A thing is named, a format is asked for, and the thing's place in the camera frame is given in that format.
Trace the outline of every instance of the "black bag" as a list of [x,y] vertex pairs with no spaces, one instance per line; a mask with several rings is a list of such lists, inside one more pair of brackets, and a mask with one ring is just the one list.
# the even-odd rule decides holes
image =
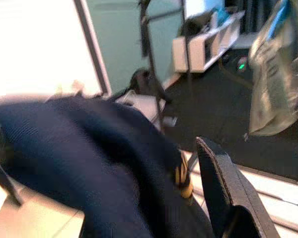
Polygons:
[[160,82],[151,75],[149,70],[144,68],[138,69],[133,74],[129,89],[134,90],[135,93],[140,95],[157,96],[160,99],[164,99],[167,103],[172,102]]

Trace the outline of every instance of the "dark carpet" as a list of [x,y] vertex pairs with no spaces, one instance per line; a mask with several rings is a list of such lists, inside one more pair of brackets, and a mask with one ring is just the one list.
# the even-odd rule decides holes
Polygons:
[[[224,67],[237,73],[238,59],[247,54],[248,50],[230,51]],[[237,74],[252,81],[249,68]],[[221,144],[236,164],[298,180],[298,121],[277,135],[245,140],[252,91],[232,81],[217,63],[204,74],[194,75],[193,91],[192,100],[185,77],[167,90],[173,103],[165,115],[177,116],[178,121],[165,129],[166,135],[181,149],[195,151],[195,137],[206,136]]]

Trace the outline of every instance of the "metal stand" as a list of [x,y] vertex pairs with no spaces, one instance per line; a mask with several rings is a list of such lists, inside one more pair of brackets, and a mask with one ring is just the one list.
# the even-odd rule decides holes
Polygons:
[[[142,14],[141,14],[141,25],[146,29],[145,32],[145,36],[147,37],[147,41],[146,41],[146,52],[148,54],[149,57],[149,64],[150,64],[150,72],[151,75],[154,77],[155,80],[155,89],[156,92],[158,92],[158,88],[159,88],[159,81],[156,77],[156,72],[155,72],[155,64],[154,64],[154,56],[153,56],[153,51],[152,51],[152,45],[151,45],[151,35],[149,32],[149,23],[151,21],[155,21],[155,20],[160,20],[162,18],[168,17],[168,16],[172,16],[178,13],[182,13],[182,22],[183,22],[183,27],[184,27],[184,36],[185,36],[185,46],[186,46],[186,58],[187,58],[187,65],[188,65],[188,82],[189,82],[189,90],[190,90],[190,94],[191,97],[193,98],[193,87],[192,87],[192,74],[191,74],[191,65],[190,65],[190,56],[189,56],[189,40],[188,40],[188,29],[185,26],[185,0],[181,0],[181,7],[179,9],[175,9],[163,14],[159,14],[159,15],[155,15],[155,16],[151,16],[148,17],[146,10],[147,7],[150,3],[150,0],[140,0],[140,6],[142,9]],[[162,111],[161,111],[161,107],[160,107],[160,97],[159,95],[156,95],[155,97],[156,100],[156,105],[157,105],[157,109],[158,109],[158,119],[159,119],[159,124],[160,124],[160,129],[161,129],[161,133],[164,133],[164,128],[163,128],[163,118],[162,118]]]

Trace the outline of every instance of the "plastic bag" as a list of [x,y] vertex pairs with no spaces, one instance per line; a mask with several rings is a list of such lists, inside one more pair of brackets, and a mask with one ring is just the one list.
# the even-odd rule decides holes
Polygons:
[[298,0],[279,1],[249,52],[254,69],[251,135],[274,135],[298,119]]

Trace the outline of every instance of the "teal wall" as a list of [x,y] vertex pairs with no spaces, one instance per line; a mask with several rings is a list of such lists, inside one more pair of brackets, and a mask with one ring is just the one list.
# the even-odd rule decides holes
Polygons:
[[[152,0],[150,15],[179,7],[179,0]],[[138,0],[87,0],[113,93],[129,85],[141,57]],[[150,24],[157,75],[161,82],[173,74],[172,40],[181,25],[181,14]]]

